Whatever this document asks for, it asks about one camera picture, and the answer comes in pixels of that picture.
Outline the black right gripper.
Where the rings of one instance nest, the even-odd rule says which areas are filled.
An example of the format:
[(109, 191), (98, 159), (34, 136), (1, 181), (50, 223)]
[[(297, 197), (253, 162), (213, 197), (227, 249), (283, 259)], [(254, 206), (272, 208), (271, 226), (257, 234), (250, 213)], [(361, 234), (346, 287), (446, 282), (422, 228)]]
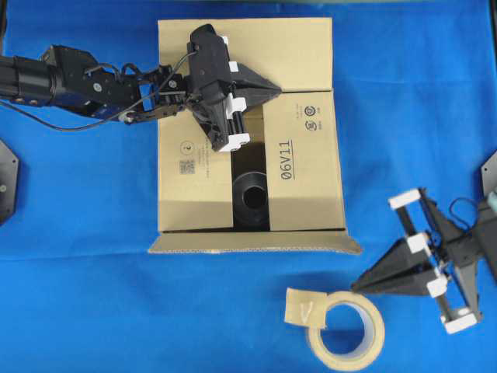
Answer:
[[(432, 232), (440, 238), (435, 244), (428, 232), (417, 232), (406, 207), (419, 202)], [(351, 286), (358, 294), (429, 295), (440, 308), (440, 320), (449, 334), (476, 325), (482, 319), (476, 285), (478, 261), (490, 259), (490, 197), (476, 204), (477, 220), (466, 229), (445, 217), (424, 188), (415, 188), (388, 199), (406, 232), (368, 271)], [(429, 258), (436, 261), (433, 266)], [(464, 307), (453, 309), (447, 300), (451, 277), (464, 299)]]

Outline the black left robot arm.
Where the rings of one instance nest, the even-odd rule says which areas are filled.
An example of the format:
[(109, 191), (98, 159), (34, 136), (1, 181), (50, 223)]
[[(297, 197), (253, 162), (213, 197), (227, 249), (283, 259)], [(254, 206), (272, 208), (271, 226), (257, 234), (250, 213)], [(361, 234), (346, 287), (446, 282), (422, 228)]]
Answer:
[(279, 86), (231, 60), (228, 39), (210, 24), (197, 27), (176, 65), (141, 71), (98, 62), (89, 52), (53, 45), (38, 60), (1, 59), (1, 105), (55, 106), (99, 126), (136, 124), (192, 112), (216, 152), (249, 143), (243, 114), (278, 97)]

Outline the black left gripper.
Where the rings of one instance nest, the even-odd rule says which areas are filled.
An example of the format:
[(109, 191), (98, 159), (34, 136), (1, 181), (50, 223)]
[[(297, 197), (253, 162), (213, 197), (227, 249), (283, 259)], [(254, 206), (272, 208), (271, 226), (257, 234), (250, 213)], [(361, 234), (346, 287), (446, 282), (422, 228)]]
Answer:
[[(190, 34), (187, 50), (187, 107), (214, 151), (235, 152), (250, 142), (242, 114), (277, 98), (281, 88), (244, 64), (231, 62), (226, 40), (210, 24)], [(272, 91), (237, 91), (235, 95), (235, 86)]]

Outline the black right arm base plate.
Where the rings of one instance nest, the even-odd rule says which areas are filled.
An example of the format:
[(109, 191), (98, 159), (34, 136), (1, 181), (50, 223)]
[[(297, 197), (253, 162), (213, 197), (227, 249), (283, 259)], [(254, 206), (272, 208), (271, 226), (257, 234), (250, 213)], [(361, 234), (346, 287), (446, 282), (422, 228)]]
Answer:
[(494, 152), (481, 166), (483, 195), (487, 197), (497, 186), (497, 152)]

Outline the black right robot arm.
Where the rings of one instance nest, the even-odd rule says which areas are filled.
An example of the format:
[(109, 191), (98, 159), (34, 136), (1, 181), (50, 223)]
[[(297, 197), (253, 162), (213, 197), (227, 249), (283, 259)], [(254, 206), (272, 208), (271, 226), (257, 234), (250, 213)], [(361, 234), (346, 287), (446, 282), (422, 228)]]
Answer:
[(477, 204), (477, 219), (469, 228), (447, 218), (423, 188), (388, 203), (405, 235), (352, 284), (352, 291), (429, 296), (436, 300), (449, 334), (479, 323), (478, 261), (485, 259), (496, 272), (495, 192)]

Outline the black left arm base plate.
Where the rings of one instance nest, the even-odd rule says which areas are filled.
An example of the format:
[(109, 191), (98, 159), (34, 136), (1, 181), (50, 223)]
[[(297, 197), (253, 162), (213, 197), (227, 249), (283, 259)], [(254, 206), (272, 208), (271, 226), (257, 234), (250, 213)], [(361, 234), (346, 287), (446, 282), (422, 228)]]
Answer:
[(3, 141), (0, 141), (0, 162), (0, 219), (3, 225), (16, 210), (19, 173), (19, 159)]

